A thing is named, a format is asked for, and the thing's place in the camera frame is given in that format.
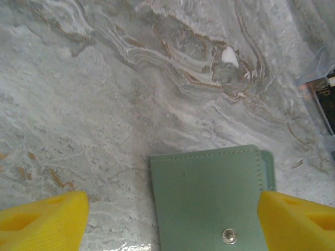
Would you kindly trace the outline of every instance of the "wallet flap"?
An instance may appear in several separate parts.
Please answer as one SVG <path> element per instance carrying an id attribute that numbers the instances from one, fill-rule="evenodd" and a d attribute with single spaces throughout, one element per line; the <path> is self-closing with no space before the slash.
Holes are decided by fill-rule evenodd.
<path id="1" fill-rule="evenodd" d="M 267 250 L 257 203 L 271 168 L 256 146 L 149 159 L 162 251 Z M 225 229 L 237 233 L 233 245 Z"/>

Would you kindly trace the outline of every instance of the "marble veining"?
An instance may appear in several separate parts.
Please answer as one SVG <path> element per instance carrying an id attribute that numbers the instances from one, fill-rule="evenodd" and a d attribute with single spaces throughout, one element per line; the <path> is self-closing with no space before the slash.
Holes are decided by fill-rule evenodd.
<path id="1" fill-rule="evenodd" d="M 294 83 L 333 1 L 0 0 L 0 209 L 85 190 L 81 250 L 159 250 L 147 156 L 255 144 L 334 205 Z"/>

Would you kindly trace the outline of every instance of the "white spot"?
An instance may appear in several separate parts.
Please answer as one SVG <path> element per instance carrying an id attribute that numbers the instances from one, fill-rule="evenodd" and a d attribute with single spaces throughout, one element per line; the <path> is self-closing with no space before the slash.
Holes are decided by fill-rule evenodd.
<path id="1" fill-rule="evenodd" d="M 239 67 L 237 57 L 234 53 L 234 50 L 230 46 L 227 46 L 227 48 L 223 51 L 221 60 L 224 63 L 232 63 L 234 66 L 236 66 L 236 68 Z"/>

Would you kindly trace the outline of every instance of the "plastic container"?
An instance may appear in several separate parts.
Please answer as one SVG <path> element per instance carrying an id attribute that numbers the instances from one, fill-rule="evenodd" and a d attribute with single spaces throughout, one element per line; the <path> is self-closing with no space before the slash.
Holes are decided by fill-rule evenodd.
<path id="1" fill-rule="evenodd" d="M 335 161 L 335 58 L 326 47 L 301 76 L 296 85 L 310 117 Z"/>

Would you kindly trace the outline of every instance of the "stitching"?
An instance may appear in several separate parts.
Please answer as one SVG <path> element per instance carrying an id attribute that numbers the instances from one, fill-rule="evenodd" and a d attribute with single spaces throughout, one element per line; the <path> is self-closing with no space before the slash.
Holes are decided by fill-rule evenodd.
<path id="1" fill-rule="evenodd" d="M 260 190 L 263 191 L 263 183 L 262 183 L 262 177 L 261 177 L 261 164 L 260 164 L 260 153 L 256 151 L 256 149 L 249 149 L 249 150 L 239 150 L 239 151 L 232 151 L 232 152 L 224 152 L 224 153 L 213 153 L 213 154 L 204 154 L 204 155 L 195 155 L 190 157 L 180 157 L 180 158 L 166 158 L 166 159 L 151 159 L 150 162 L 163 162 L 163 161 L 177 161 L 181 159 L 190 159 L 190 158 L 201 158 L 201 157 L 212 157 L 217 155 L 226 155 L 226 154 L 233 154 L 233 153 L 245 153 L 245 152 L 256 152 L 256 172 L 258 177 L 258 185 L 260 187 Z"/>
<path id="2" fill-rule="evenodd" d="M 245 153 L 245 152 L 254 152 L 254 151 L 256 151 L 256 149 L 239 150 L 239 151 L 224 152 L 224 153 L 212 153 L 212 154 L 204 154 L 204 155 L 195 155 L 195 156 L 180 157 L 180 158 L 151 159 L 150 162 L 176 161 L 176 160 L 180 160 L 180 159 L 212 157 L 212 156 L 216 156 L 216 155 L 226 155 L 226 154 L 232 154 L 232 153 Z"/>

